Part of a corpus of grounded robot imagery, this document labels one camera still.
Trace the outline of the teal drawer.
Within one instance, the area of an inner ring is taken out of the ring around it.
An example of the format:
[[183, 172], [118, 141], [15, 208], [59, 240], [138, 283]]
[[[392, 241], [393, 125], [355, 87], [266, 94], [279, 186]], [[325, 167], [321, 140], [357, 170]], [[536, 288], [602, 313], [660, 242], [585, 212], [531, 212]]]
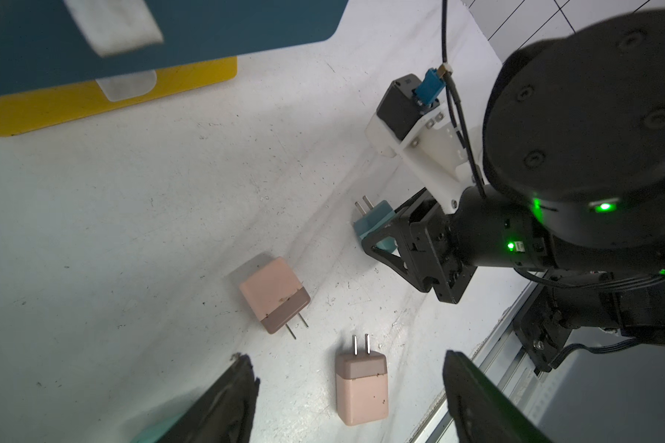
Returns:
[[329, 39], [345, 1], [0, 1], [0, 96]]

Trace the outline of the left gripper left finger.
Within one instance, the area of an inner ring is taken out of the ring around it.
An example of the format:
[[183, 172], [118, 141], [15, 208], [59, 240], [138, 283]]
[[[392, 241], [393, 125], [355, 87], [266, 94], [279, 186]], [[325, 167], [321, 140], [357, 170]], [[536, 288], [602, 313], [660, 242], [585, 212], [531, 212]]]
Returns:
[[162, 437], [161, 442], [248, 443], [260, 379], [251, 359], [236, 354], [232, 365]]

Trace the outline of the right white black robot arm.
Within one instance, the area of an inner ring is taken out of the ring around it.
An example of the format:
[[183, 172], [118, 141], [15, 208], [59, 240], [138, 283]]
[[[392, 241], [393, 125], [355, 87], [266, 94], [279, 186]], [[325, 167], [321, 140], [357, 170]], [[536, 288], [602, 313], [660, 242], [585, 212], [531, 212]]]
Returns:
[[665, 346], [665, 7], [513, 52], [473, 145], [452, 68], [393, 81], [366, 130], [423, 188], [359, 232], [365, 253], [456, 304], [480, 267], [539, 295], [527, 346], [616, 330]]

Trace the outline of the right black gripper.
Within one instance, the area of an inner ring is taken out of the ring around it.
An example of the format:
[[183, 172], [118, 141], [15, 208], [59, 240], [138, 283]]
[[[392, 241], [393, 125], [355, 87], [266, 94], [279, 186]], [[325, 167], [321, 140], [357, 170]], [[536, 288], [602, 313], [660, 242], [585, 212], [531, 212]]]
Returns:
[[[397, 255], [378, 247], [393, 239]], [[462, 262], [452, 238], [451, 216], [425, 188], [395, 210], [395, 217], [362, 240], [364, 252], [421, 293], [446, 304], [461, 301], [476, 268]]]

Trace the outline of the teal plug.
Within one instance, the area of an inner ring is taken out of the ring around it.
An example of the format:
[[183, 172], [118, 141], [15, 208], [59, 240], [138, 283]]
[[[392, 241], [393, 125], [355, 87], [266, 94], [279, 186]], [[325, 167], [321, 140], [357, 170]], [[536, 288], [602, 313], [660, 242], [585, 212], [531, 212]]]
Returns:
[[386, 199], [374, 204], [367, 196], [363, 196], [361, 202], [355, 202], [355, 206], [361, 217], [353, 223], [353, 229], [360, 244], [395, 217], [395, 210]]

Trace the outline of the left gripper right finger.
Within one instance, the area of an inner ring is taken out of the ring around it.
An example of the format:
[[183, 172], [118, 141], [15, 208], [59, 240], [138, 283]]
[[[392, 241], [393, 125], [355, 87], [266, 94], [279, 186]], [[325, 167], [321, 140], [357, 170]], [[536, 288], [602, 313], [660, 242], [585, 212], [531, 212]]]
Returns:
[[461, 442], [548, 442], [465, 355], [448, 351], [443, 384]]

